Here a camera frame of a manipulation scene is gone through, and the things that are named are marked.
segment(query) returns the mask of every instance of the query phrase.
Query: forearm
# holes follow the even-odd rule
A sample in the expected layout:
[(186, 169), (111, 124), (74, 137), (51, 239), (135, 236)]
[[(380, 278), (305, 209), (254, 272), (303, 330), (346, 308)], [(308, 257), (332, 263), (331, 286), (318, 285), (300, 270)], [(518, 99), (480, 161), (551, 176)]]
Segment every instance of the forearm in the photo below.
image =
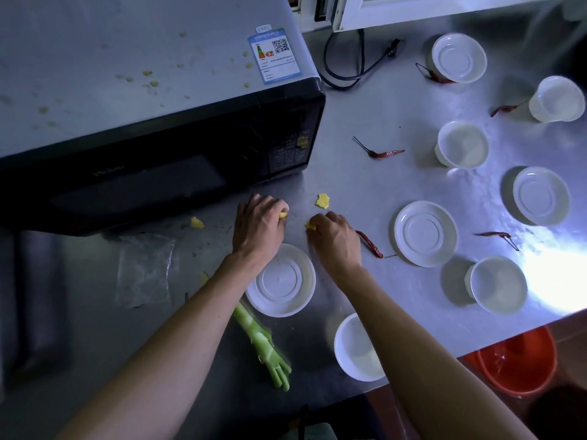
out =
[(357, 268), (335, 281), (357, 311), (394, 392), (423, 438), (534, 438), (366, 270)]
[(254, 278), (257, 267), (249, 264), (229, 255), (58, 438), (172, 438), (200, 391), (234, 307)]

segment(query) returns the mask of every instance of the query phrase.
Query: energy label sticker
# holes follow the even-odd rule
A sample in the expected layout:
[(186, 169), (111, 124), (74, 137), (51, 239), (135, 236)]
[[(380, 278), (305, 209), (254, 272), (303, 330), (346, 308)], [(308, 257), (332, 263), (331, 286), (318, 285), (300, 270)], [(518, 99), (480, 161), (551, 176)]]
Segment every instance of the energy label sticker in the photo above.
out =
[(283, 29), (249, 37), (249, 43), (265, 84), (289, 79), (302, 73)]

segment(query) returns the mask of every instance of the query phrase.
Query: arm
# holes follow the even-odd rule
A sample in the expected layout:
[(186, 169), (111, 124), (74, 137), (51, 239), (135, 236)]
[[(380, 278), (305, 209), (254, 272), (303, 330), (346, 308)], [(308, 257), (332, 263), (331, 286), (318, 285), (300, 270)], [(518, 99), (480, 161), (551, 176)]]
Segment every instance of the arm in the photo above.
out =
[(163, 439), (179, 430), (244, 290), (283, 241), (288, 206), (254, 195), (239, 206), (233, 251), (187, 304), (155, 332), (57, 436)]
[(385, 374), (426, 440), (535, 439), (477, 377), (398, 306), (361, 266), (360, 240), (343, 216), (317, 214), (310, 243), (349, 298)]

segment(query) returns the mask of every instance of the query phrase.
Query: dried red chili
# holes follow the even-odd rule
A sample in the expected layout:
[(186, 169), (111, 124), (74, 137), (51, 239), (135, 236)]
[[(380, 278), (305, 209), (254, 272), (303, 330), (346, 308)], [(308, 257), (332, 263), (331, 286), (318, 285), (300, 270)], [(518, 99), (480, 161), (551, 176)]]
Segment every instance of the dried red chili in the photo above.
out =
[(447, 85), (447, 84), (450, 84), (450, 83), (456, 83), (454, 80), (450, 80), (450, 79), (447, 79), (446, 77), (443, 77), (442, 75), (438, 75), (437, 73), (435, 73), (434, 71), (432, 71), (432, 69), (428, 69), (423, 64), (416, 63), (415, 64), (415, 67), (417, 67), (418, 68), (418, 71), (420, 71), (420, 72), (422, 72), (422, 69), (424, 69), (428, 73), (428, 75), (424, 75), (424, 76), (427, 79), (430, 79), (432, 81), (436, 81), (436, 83), (441, 83), (443, 85)]
[(506, 232), (483, 232), (483, 233), (473, 233), (475, 236), (499, 236), (508, 244), (510, 244), (514, 250), (519, 251), (518, 246), (512, 240), (512, 236)]
[(517, 105), (503, 105), (500, 106), (499, 108), (496, 108), (492, 113), (491, 113), (491, 117), (495, 117), (497, 115), (498, 112), (512, 112), (513, 110), (515, 110), (517, 107), (522, 106), (524, 103), (528, 102), (528, 100), (525, 100), (522, 103), (518, 103)]
[(377, 248), (377, 246), (371, 242), (371, 240), (367, 237), (367, 235), (365, 235), (363, 232), (360, 232), (358, 230), (355, 230), (355, 231), (358, 234), (358, 236), (360, 236), (361, 238), (363, 238), (363, 241), (365, 241), (365, 244), (367, 244), (367, 246), (373, 251), (373, 253), (375, 253), (375, 256), (377, 256), (379, 259), (393, 258), (394, 256), (397, 256), (397, 255), (384, 256), (383, 253), (381, 253), (379, 251), (379, 249)]
[(395, 154), (400, 154), (405, 151), (405, 149), (394, 149), (393, 151), (374, 152), (372, 149), (365, 147), (355, 136), (353, 136), (353, 139), (355, 139), (356, 142), (361, 145), (361, 148), (363, 148), (373, 159), (385, 159), (386, 157), (394, 156)]

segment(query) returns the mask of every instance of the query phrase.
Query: microwave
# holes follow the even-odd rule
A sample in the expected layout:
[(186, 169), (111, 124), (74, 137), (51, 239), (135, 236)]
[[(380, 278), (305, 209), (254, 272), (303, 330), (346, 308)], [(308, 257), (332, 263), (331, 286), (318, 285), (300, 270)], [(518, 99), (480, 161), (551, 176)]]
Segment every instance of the microwave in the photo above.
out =
[(0, 0), (2, 21), (0, 225), (88, 235), (308, 164), (325, 94), (287, 0)]

